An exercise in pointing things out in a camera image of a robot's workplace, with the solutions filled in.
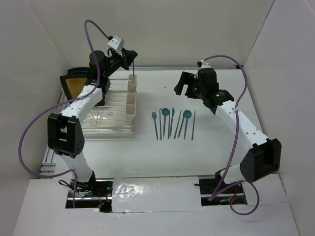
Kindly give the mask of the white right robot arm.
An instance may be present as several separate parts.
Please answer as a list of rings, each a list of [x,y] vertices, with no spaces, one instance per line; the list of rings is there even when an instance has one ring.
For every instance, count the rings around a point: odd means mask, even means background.
[[[245,157],[228,171],[218,171],[215,188],[221,193],[227,192],[232,183],[248,181],[253,183],[280,168],[282,145],[278,139],[270,139],[262,133],[240,111],[234,97],[219,88],[217,74],[211,67],[200,68],[196,74],[183,72],[174,91],[181,95],[183,86],[187,85],[185,95],[188,98],[201,99],[211,112],[219,117],[238,135],[238,141],[244,148]]]

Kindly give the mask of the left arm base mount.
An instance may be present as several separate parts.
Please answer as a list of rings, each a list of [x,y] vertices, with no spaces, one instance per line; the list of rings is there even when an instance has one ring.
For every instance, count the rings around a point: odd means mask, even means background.
[[[59,184],[68,188],[67,200],[65,208],[73,208],[73,200],[75,201],[75,208],[98,208],[100,212],[112,212],[112,179],[97,179],[92,187],[92,190],[84,190],[79,186],[73,197],[73,184],[72,179],[70,183],[64,180],[59,180]]]

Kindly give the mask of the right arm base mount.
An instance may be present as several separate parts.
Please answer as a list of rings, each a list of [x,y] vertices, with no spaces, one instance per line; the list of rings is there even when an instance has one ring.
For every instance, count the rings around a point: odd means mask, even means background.
[[[217,195],[210,200],[219,180],[220,176],[200,177],[198,182],[193,184],[200,191],[202,206],[225,206],[230,203],[233,205],[244,205],[247,203],[243,187],[240,183],[227,188],[229,184],[223,182]]]

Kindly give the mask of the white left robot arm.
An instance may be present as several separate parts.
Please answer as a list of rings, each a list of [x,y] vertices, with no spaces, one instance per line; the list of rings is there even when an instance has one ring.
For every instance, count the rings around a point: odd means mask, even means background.
[[[48,147],[59,155],[68,168],[73,171],[70,188],[92,196],[97,191],[94,171],[88,166],[83,155],[85,138],[82,123],[88,113],[98,104],[104,104],[110,88],[109,77],[119,68],[129,70],[138,54],[133,50],[122,49],[118,54],[114,49],[93,51],[89,58],[87,80],[82,91],[59,114],[48,117]]]

